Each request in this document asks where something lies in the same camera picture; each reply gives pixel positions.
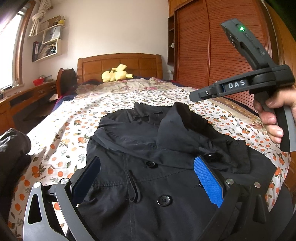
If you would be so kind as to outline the black double-breasted coat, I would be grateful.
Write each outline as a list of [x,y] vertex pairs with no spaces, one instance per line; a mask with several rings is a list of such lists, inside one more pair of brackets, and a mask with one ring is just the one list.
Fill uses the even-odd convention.
[[217,211],[194,172],[198,156],[246,187],[267,189],[276,172],[186,104],[135,103],[102,117],[90,137],[86,160],[101,168],[78,211],[99,240],[197,240]]

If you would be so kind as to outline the floral beige blanket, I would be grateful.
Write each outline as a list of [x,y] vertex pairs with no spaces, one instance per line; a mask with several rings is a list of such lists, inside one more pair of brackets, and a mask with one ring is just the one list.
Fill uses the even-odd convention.
[[191,87],[179,87],[175,83],[158,78],[140,78],[101,84],[91,80],[86,84],[78,85],[75,93],[79,97],[103,93],[114,93],[116,95],[128,92],[141,95],[146,94],[147,96],[144,97],[142,102],[152,105],[165,105],[174,101],[184,102],[207,119],[214,118],[215,121],[233,122],[235,118],[238,118],[257,130],[263,129],[263,124],[259,117],[247,110],[242,104],[235,103],[233,100],[224,97],[192,102],[189,99],[189,93],[192,91],[194,89]]

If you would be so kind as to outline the orange-print white bedsheet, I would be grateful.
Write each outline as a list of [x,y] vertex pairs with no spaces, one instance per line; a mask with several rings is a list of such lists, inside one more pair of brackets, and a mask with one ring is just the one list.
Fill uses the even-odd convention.
[[32,185],[37,181],[44,185],[55,184],[83,168],[86,145],[100,119],[108,113],[132,108],[135,102],[154,106],[172,106],[175,102],[187,104],[191,111],[205,118],[218,132],[244,140],[249,147],[264,154],[276,168],[265,195],[268,207],[274,207],[293,164],[290,154],[281,151],[279,145],[270,140],[257,117],[247,120],[233,108],[214,100],[191,102],[190,92],[189,87],[177,86],[122,90],[104,88],[63,102],[28,133],[32,161],[14,190],[8,220],[13,234],[20,240],[23,238],[25,207]]

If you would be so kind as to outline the wooden louvered wardrobe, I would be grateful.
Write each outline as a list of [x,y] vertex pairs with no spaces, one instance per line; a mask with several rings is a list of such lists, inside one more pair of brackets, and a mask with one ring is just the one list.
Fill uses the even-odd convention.
[[295,39],[267,1],[169,1],[168,64],[173,79],[202,88],[251,70],[221,24],[238,19],[276,64],[295,70]]

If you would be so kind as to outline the folded black garment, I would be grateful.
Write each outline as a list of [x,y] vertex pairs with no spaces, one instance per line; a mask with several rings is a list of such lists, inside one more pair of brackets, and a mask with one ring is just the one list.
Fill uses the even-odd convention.
[[1,135],[1,216],[6,222],[16,183],[31,162],[30,150],[30,139],[24,133],[10,128]]

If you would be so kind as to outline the wooden chair with black bag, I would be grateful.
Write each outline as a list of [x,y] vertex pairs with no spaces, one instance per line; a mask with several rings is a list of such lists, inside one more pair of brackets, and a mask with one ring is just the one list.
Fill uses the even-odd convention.
[[56,90],[58,97],[66,94],[70,88],[77,85],[77,76],[73,68],[63,69],[61,68],[58,71],[57,80],[56,80]]

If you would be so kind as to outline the wooden desk counter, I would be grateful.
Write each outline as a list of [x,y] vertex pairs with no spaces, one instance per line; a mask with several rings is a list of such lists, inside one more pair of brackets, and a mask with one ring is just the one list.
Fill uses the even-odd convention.
[[1,100],[1,134],[10,128],[27,132],[35,123],[27,116],[56,92],[55,81],[20,91]]

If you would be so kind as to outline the red bowl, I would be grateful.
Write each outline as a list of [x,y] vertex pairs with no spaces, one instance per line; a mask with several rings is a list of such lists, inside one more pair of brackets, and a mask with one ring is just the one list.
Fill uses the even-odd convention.
[[44,78],[37,78],[37,79],[35,79],[34,81],[33,81],[33,84],[35,85],[35,86],[39,86],[39,85],[41,85],[41,84],[43,84],[44,83]]

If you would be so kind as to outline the yellow Pikachu plush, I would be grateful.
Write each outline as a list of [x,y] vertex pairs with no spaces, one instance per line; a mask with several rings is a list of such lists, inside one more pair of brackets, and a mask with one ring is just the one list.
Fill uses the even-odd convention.
[[112,68],[109,71],[105,71],[102,73],[101,78],[102,82],[107,83],[107,82],[114,82],[114,81],[122,81],[126,79],[132,79],[133,75],[128,74],[126,72],[127,66],[124,64],[120,64],[116,68]]

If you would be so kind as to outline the tied white curtain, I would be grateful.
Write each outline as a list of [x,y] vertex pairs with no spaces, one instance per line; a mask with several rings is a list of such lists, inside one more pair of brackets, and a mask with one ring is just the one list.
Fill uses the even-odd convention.
[[41,0],[37,13],[32,16],[33,24],[29,33],[29,38],[38,34],[40,21],[43,20],[46,12],[52,8],[51,0]]

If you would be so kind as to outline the white wall shelf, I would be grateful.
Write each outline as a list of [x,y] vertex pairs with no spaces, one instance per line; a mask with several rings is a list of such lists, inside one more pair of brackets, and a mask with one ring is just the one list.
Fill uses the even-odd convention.
[[56,16],[37,23],[30,38],[37,37],[33,42],[32,62],[39,62],[62,54],[62,32],[65,28],[65,17]]

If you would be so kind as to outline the window with wooden frame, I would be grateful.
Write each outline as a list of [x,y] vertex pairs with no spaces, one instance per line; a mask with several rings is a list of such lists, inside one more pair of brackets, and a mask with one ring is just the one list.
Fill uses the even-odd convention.
[[23,83],[23,43],[35,1],[1,1],[1,89]]

